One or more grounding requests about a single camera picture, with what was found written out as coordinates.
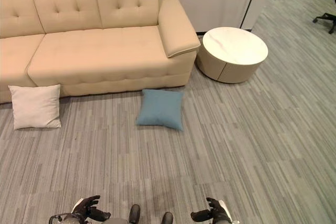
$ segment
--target white pillow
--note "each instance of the white pillow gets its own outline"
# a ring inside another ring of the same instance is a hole
[[[60,85],[48,87],[8,86],[12,93],[14,129],[59,128]]]

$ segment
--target gray carpet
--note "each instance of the gray carpet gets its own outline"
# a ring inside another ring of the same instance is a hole
[[[0,223],[47,223],[80,197],[140,223],[192,223],[205,197],[241,223],[336,223],[336,34],[333,0],[269,0],[254,27],[269,56],[241,84],[196,68],[184,132],[134,125],[140,92],[61,99],[60,129],[13,131],[0,109]]]

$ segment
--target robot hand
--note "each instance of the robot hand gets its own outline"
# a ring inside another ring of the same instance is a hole
[[[85,221],[87,217],[96,221],[106,221],[110,218],[111,213],[98,210],[93,205],[98,204],[100,195],[95,195],[89,198],[80,199],[74,206],[72,213]]]
[[[229,223],[233,223],[231,215],[222,200],[218,201],[213,198],[206,198],[206,200],[208,201],[210,210],[205,209],[199,212],[192,212],[191,218],[193,221],[202,222],[213,218],[213,224],[216,224],[220,221],[228,221]]]

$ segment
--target sofa armrest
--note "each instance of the sofa armrest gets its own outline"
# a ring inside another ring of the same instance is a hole
[[[179,0],[160,0],[159,31],[168,58],[201,45]]]

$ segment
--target pillow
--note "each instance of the pillow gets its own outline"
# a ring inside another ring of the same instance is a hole
[[[8,86],[12,93],[14,129],[59,128],[60,85],[49,87]]]
[[[144,89],[137,125],[162,125],[183,130],[181,120],[182,92]]]

